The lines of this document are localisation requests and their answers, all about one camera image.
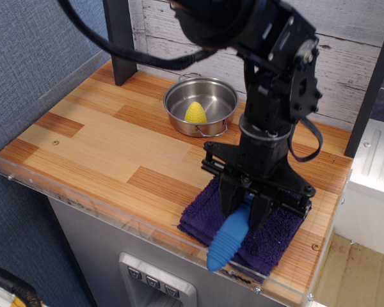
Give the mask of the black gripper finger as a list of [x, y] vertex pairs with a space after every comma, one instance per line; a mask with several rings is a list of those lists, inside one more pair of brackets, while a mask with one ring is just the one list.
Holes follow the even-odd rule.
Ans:
[[275, 209], [275, 198], [261, 194], [254, 196], [251, 204], [249, 229], [250, 231], [259, 231], [268, 220], [268, 217]]
[[231, 215], [240, 205], [245, 196], [241, 180], [223, 173], [219, 182], [221, 210], [225, 217]]

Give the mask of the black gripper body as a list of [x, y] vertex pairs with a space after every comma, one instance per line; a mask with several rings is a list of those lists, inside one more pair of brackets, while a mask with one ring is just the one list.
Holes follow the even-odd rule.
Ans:
[[275, 209], [283, 208], [298, 217], [306, 217], [316, 189], [295, 172], [288, 156], [293, 152], [296, 126], [264, 130], [241, 121], [238, 145], [208, 141], [204, 144], [202, 169], [215, 175], [223, 173], [241, 180], [245, 194], [274, 197]]

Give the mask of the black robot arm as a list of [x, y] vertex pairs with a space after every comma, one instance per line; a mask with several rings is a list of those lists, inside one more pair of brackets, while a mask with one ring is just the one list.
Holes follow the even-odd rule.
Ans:
[[204, 144], [202, 167], [219, 178], [223, 213], [231, 215], [251, 193], [252, 231], [279, 208], [305, 217], [316, 191], [290, 167], [288, 156], [299, 122], [319, 135], [308, 120], [322, 96], [315, 77], [315, 28], [283, 1], [173, 1], [172, 6], [190, 41], [210, 51], [231, 47], [244, 61], [247, 98], [239, 144]]

